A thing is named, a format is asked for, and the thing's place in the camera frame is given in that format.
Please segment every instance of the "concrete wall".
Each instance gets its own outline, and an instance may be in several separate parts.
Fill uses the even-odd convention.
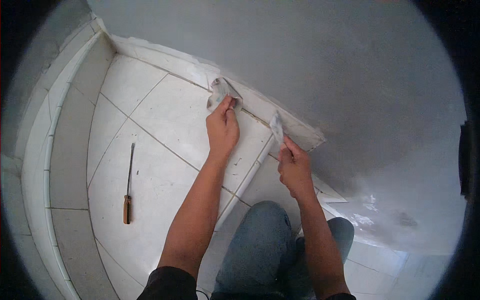
[[[350,201],[336,209],[357,222],[359,237],[452,250],[465,208],[462,92],[411,3],[88,2],[110,33],[212,61],[322,131],[312,166]]]

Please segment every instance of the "white tiled floor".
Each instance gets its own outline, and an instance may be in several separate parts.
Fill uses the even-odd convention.
[[[208,96],[199,86],[125,56],[117,56],[107,73],[90,133],[87,184],[97,246],[122,300],[134,299],[142,291],[158,263],[169,225],[206,159]],[[48,105],[44,111],[48,115]],[[239,193],[242,201],[237,201],[214,233],[202,260],[197,284],[207,291],[214,288],[223,256],[249,206],[276,201],[287,211],[294,230],[300,229],[298,205],[278,181],[278,162],[273,157],[266,157],[247,188],[242,185],[270,131],[243,111],[238,120],[240,141],[227,167],[220,212],[231,199],[237,199],[233,193],[239,186],[244,192]],[[125,225],[123,196],[132,143],[133,218]],[[359,300],[408,299],[408,284],[431,285],[437,280],[432,276],[434,270],[438,273],[444,266],[442,260],[411,257],[354,242],[344,266],[350,291]],[[419,272],[419,265],[427,271]],[[423,289],[417,286],[419,295]]]

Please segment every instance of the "left hand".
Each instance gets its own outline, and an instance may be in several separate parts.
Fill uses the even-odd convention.
[[[240,138],[235,100],[226,96],[206,119],[210,154],[212,158],[227,160]]]

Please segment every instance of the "jeans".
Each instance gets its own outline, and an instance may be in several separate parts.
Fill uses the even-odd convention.
[[[344,218],[327,224],[345,263],[354,229]],[[239,225],[215,282],[215,292],[314,297],[305,261],[305,240],[295,241],[285,210],[277,203],[254,205]]]

